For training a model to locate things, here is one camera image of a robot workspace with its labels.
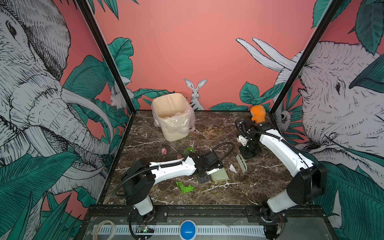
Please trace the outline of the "cream plastic trash bin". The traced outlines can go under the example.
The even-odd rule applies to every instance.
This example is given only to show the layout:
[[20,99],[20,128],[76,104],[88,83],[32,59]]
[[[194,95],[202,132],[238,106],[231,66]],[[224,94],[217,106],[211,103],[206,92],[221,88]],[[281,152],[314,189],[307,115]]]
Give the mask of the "cream plastic trash bin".
[[157,97],[151,108],[154,125],[161,128],[167,141],[183,139],[195,130],[195,112],[182,94]]

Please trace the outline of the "pale green hand brush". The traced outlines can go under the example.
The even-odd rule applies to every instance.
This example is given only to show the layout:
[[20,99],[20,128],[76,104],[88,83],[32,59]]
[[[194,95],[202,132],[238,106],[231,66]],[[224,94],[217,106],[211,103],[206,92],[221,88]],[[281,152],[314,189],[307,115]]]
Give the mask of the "pale green hand brush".
[[241,154],[238,154],[236,156],[236,159],[243,171],[243,173],[247,172],[248,171],[248,167],[247,167],[247,164],[246,164],[246,160],[243,158],[243,156]]

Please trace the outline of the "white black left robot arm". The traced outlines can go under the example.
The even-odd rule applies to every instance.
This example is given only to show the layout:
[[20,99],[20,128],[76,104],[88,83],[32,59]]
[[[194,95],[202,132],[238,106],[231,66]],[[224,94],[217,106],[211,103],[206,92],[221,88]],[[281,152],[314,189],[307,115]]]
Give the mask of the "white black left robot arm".
[[221,158],[214,151],[204,155],[189,151],[182,159],[158,163],[142,158],[124,173],[113,196],[125,199],[126,204],[138,212],[141,222],[151,222],[157,215],[149,196],[154,185],[193,175],[197,176],[199,183],[205,183],[210,180],[209,175],[223,167]]

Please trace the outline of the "pale green dustpan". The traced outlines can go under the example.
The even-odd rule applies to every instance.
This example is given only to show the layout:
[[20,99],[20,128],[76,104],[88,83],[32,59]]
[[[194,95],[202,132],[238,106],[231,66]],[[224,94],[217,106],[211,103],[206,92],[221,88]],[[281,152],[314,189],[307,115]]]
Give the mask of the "pale green dustpan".
[[222,168],[222,169],[218,170],[217,172],[212,173],[210,175],[210,177],[211,177],[211,180],[214,182],[227,181],[230,179],[225,168]]

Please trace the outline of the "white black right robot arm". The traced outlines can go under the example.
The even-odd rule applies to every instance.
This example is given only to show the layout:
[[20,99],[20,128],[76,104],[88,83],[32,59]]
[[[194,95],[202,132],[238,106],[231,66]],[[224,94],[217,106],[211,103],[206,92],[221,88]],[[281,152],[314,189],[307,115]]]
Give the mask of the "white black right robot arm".
[[290,172],[293,179],[286,189],[266,200],[261,209],[262,219],[271,223],[280,219],[279,214],[294,206],[312,203],[325,193],[328,170],[323,164],[315,164],[290,145],[271,121],[256,123],[251,119],[235,121],[237,141],[244,159],[268,148]]

